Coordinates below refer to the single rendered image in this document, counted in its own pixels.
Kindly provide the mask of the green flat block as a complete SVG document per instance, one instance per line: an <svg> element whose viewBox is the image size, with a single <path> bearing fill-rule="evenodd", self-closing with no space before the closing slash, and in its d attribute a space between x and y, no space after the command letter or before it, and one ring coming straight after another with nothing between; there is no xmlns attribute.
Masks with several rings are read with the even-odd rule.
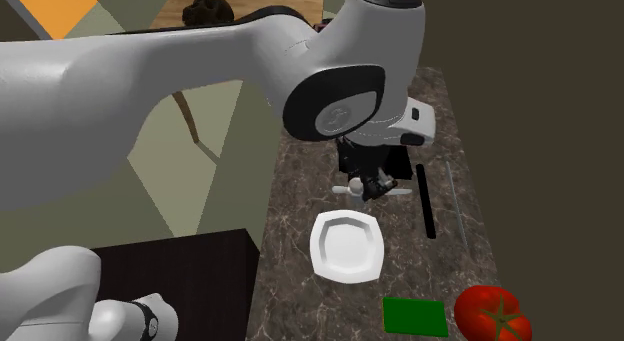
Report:
<svg viewBox="0 0 624 341"><path fill-rule="evenodd" d="M386 333L449 336L445 306L441 301L384 297L382 319Z"/></svg>

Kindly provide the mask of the white utensil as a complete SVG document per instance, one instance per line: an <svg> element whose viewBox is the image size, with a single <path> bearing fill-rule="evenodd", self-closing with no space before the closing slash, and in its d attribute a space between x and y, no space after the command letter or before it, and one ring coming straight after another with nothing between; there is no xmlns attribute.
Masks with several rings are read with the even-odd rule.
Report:
<svg viewBox="0 0 624 341"><path fill-rule="evenodd" d="M358 177L352 178L347 186L333 186L332 192L335 194L349 194L354 197L364 196L364 185ZM387 195L407 195L411 194L411 189L394 188L387 192Z"/></svg>

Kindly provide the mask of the thin grey rod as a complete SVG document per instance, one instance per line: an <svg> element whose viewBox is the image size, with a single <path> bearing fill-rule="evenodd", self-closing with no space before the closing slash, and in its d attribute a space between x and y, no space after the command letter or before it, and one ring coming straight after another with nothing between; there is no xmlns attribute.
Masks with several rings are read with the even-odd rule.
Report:
<svg viewBox="0 0 624 341"><path fill-rule="evenodd" d="M460 234L460 237L461 237L461 240L462 240L462 244L463 244L466 252L469 253L469 245L468 245L468 241L467 241L467 237L466 237L465 228L464 228L464 225L463 225L462 213L461 213L461 210L460 210L460 206L459 206L459 202L458 202L458 198L457 198L457 194L456 194L456 189L455 189L454 180L453 180L453 174L452 174L450 163L449 163L448 160L444 160L444 166L445 166L446 177L447 177L447 180L448 180L448 183L449 183L450 194L451 194L451 198L452 198L452 205L453 205L453 209L454 209L454 213L455 213L455 217L456 217L458 232Z"/></svg>

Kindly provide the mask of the dark robot stand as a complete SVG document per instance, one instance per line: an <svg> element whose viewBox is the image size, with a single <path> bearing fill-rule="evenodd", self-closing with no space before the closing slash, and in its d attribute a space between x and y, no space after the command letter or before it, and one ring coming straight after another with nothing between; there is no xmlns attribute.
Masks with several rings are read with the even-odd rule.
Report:
<svg viewBox="0 0 624 341"><path fill-rule="evenodd" d="M244 229L96 248L98 298L160 294L177 312L176 341L245 341L259 250Z"/></svg>

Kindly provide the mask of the white square plate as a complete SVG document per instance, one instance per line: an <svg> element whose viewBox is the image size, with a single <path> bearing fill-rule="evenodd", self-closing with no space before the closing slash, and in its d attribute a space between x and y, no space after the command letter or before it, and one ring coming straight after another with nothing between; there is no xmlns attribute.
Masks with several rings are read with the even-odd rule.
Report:
<svg viewBox="0 0 624 341"><path fill-rule="evenodd" d="M377 280L384 261L384 240L375 217L353 210L317 215L310 240L314 273L325 279L359 284Z"/></svg>

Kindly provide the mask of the black stick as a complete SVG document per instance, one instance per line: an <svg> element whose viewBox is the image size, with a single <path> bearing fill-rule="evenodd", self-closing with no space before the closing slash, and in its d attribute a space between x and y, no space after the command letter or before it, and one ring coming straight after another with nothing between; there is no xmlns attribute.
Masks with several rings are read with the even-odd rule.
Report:
<svg viewBox="0 0 624 341"><path fill-rule="evenodd" d="M436 228L433 217L433 211L430 201L430 193L428 189L428 182L426 177L426 171L423 164L417 164L415 167L416 175L418 179L418 187L421 198L422 215L425 225L426 235L429 239L436 239Z"/></svg>

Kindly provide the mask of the red tomato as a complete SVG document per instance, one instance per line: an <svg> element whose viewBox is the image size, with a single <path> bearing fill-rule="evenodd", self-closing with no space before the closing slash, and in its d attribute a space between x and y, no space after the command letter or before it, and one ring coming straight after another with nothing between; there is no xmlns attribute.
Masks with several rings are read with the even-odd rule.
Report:
<svg viewBox="0 0 624 341"><path fill-rule="evenodd" d="M464 290L455 302L454 318L467 341L532 341L531 323L518 299L498 286Z"/></svg>

